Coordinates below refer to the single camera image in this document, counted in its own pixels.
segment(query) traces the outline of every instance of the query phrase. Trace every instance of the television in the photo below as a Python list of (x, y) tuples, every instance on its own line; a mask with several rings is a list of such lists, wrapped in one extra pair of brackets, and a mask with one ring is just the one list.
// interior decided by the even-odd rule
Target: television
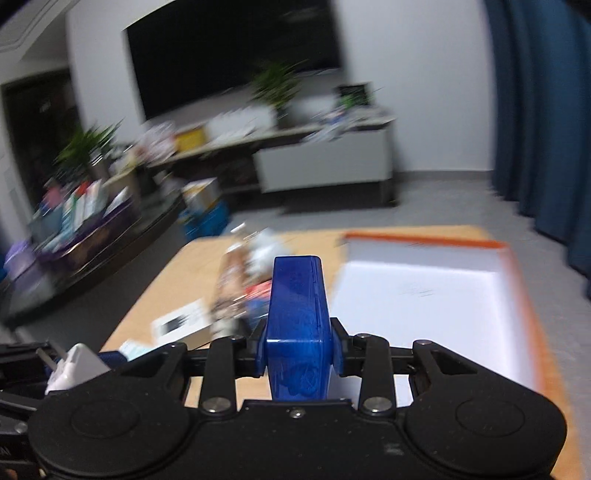
[(126, 29), (147, 119), (248, 84), (270, 61), (341, 67), (331, 0), (174, 0)]

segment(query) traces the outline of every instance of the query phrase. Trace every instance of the wooden table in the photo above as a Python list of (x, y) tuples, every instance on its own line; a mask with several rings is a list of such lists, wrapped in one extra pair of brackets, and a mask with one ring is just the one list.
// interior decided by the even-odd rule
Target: wooden table
[[(487, 239), (487, 233), (474, 226), (427, 226), (414, 228), (371, 229), (379, 233), (402, 233), (447, 238)], [(324, 282), (330, 294), (333, 280), (342, 263), (340, 239), (343, 230), (289, 232), (281, 235), (285, 244), (297, 255), (317, 255), (322, 259)], [(148, 289), (125, 316), (103, 350), (116, 350), (128, 339), (152, 344), (150, 323), (156, 318), (199, 298), (211, 304), (220, 270), (220, 260), (233, 243), (231, 237), (201, 239), (188, 244), (162, 270)], [(554, 355), (550, 352), (545, 334), (537, 322), (541, 338), (538, 360), (545, 375), (543, 392), (556, 403), (566, 416), (569, 433), (564, 449), (554, 468), (556, 480), (583, 480), (583, 470), (573, 413), (564, 391), (562, 378)], [(195, 406), (201, 381), (193, 380), (187, 404)], [(244, 398), (270, 399), (266, 378), (241, 378), (236, 382), (238, 404)]]

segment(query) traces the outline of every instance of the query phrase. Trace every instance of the ceiling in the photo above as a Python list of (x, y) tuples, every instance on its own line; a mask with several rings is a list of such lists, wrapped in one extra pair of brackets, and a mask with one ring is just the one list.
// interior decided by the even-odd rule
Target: ceiling
[(58, 0), (0, 0), (0, 52), (18, 48)]

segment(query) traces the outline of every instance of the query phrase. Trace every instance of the metal bolt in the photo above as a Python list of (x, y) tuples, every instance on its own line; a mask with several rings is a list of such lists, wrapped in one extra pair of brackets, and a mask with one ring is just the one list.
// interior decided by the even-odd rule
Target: metal bolt
[(23, 433), (26, 433), (26, 432), (27, 432), (27, 429), (28, 429), (28, 427), (27, 427), (27, 424), (26, 424), (26, 423), (24, 423), (23, 421), (20, 421), (20, 422), (18, 422), (18, 423), (17, 423), (17, 424), (14, 426), (14, 430), (15, 430), (15, 432), (17, 432), (17, 433), (21, 433), (21, 434), (23, 434)]
[(363, 408), (369, 413), (383, 413), (392, 408), (392, 402), (384, 397), (370, 397), (363, 402)]
[(232, 406), (227, 398), (224, 397), (212, 397), (208, 398), (203, 402), (203, 409), (209, 413), (221, 413), (228, 410)]
[(306, 415), (306, 411), (303, 408), (294, 408), (290, 411), (290, 417), (292, 419), (300, 419)]

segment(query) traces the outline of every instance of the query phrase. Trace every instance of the wall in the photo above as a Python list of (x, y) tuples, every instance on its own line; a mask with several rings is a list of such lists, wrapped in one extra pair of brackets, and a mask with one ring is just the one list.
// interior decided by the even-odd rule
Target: wall
[[(86, 125), (123, 119), (132, 140), (146, 125), (123, 30), (171, 0), (84, 0), (68, 14), (77, 100)], [(490, 170), (494, 84), (481, 0), (333, 0), (345, 77), (306, 82), (299, 114), (328, 108), (344, 78), (372, 81), (397, 117), (395, 142), (406, 170)], [(248, 91), (197, 102), (161, 119), (183, 125), (243, 105)]]
[[(14, 48), (6, 48), (0, 53), (0, 85), (68, 67), (68, 61), (63, 56), (61, 58), (47, 56), (42, 59), (25, 58), (25, 55), (47, 27), (76, 1), (54, 0), (51, 3), (43, 3), (50, 7), (43, 10), (40, 16), (31, 17), (34, 20), (34, 26), (23, 29), (26, 30), (25, 36), (15, 43)], [(18, 26), (15, 22), (19, 20), (16, 16), (12, 19), (12, 28)], [(6, 250), (8, 245), (30, 236), (27, 223), (32, 214), (33, 210), (12, 156), (4, 109), (0, 102), (0, 249)]]

